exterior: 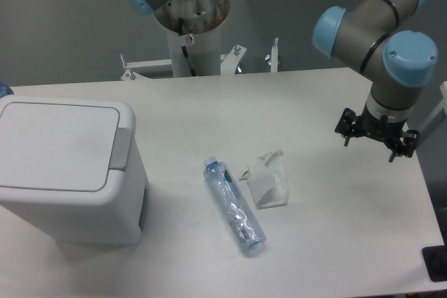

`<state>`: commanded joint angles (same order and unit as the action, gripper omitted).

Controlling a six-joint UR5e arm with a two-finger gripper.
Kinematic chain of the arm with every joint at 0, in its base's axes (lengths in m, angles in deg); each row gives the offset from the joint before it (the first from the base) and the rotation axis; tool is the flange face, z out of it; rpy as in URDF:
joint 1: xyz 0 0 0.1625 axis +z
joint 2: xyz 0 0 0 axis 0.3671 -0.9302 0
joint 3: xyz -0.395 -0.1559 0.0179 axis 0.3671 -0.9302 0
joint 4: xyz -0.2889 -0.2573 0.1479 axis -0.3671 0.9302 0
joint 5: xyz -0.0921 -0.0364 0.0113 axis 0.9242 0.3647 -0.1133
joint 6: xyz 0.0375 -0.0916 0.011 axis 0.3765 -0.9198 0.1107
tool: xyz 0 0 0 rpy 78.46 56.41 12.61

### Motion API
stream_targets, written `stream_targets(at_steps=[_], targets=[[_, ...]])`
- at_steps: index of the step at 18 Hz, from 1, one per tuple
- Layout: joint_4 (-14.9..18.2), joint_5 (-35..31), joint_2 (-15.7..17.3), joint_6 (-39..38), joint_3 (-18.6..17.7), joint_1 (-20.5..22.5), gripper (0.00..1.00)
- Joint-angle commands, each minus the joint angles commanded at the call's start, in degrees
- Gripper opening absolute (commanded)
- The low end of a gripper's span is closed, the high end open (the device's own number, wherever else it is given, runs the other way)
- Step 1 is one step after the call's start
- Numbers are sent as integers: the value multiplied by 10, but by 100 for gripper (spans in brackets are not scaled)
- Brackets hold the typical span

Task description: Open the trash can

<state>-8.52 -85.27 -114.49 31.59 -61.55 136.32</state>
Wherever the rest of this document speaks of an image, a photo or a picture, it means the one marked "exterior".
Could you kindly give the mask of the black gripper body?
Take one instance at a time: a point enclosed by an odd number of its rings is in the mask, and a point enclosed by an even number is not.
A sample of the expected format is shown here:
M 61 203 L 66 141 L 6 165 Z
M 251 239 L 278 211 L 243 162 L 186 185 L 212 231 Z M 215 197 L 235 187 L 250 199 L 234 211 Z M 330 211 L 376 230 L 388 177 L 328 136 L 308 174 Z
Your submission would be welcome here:
M 360 131 L 361 136 L 366 136 L 379 142 L 391 142 L 398 141 L 401 138 L 401 132 L 405 122 L 406 119 L 399 122 L 390 122 L 390 118 L 385 120 L 385 117 L 377 119 L 364 106 L 362 114 L 356 122 L 356 127 Z

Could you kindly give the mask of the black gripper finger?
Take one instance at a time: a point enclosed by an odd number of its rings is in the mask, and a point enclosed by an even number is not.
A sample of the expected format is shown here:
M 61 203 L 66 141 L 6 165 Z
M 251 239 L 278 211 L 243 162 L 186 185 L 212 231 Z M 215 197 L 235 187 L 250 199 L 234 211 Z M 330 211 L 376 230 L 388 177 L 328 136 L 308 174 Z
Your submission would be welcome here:
M 386 140 L 386 146 L 391 150 L 389 163 L 392 163 L 396 157 L 405 156 L 411 158 L 418 144 L 420 132 L 417 130 L 401 131 L 399 135 Z
M 344 138 L 344 146 L 349 145 L 351 138 L 365 136 L 365 129 L 358 122 L 361 120 L 350 108 L 345 108 L 335 127 L 335 132 Z

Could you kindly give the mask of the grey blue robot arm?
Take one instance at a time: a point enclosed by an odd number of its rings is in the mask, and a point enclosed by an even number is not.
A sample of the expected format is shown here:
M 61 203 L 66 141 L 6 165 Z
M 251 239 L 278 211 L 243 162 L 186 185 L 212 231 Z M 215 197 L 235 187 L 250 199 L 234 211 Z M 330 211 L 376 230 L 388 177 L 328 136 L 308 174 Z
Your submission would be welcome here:
M 176 77 L 222 75 L 220 28 L 230 0 L 126 0 L 135 12 L 153 15 L 168 34 Z M 420 133 L 404 125 L 423 87 L 431 80 L 438 51 L 421 32 L 399 25 L 425 0 L 360 0 L 352 10 L 338 6 L 318 19 L 313 45 L 371 83 L 363 111 L 345 109 L 336 132 L 346 141 L 382 142 L 392 158 L 411 157 Z

